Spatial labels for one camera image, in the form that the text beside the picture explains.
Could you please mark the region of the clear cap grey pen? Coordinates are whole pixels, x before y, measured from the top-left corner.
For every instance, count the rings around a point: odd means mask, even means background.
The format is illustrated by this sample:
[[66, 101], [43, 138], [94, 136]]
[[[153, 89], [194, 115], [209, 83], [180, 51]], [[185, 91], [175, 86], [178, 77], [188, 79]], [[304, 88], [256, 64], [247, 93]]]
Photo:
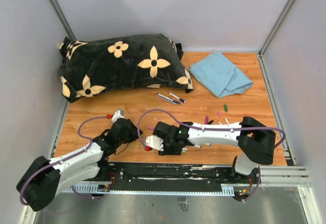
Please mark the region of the clear cap grey pen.
[[157, 95], [157, 97], [158, 97], [159, 99], [165, 101], [165, 102], [168, 102], [168, 103], [173, 104], [173, 105], [177, 105], [177, 103], [175, 103], [175, 102], [173, 102], [173, 101], [170, 101], [169, 99], [166, 99], [166, 98], [161, 97], [161, 96], [159, 96], [159, 95]]

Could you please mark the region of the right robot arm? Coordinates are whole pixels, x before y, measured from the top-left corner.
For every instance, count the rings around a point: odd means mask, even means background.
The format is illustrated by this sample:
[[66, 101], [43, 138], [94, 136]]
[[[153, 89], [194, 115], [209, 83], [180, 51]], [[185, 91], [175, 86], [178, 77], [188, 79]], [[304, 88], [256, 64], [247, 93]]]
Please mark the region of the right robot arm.
[[182, 122], [179, 126], [158, 122], [146, 146], [159, 155], [180, 155], [186, 146], [230, 145], [241, 149], [235, 157], [231, 178], [236, 183], [248, 179], [259, 165], [274, 161], [276, 133], [252, 117], [232, 124], [199, 124]]

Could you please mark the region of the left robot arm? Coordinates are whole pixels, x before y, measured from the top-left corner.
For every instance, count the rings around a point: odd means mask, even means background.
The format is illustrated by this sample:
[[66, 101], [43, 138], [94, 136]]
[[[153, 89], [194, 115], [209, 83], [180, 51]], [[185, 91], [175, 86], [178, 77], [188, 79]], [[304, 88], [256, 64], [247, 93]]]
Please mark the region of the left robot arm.
[[142, 134], [130, 119], [119, 118], [80, 149], [51, 159], [37, 157], [16, 185], [20, 202], [40, 211], [59, 193], [80, 181], [105, 180], [109, 175], [105, 160], [122, 144], [130, 144]]

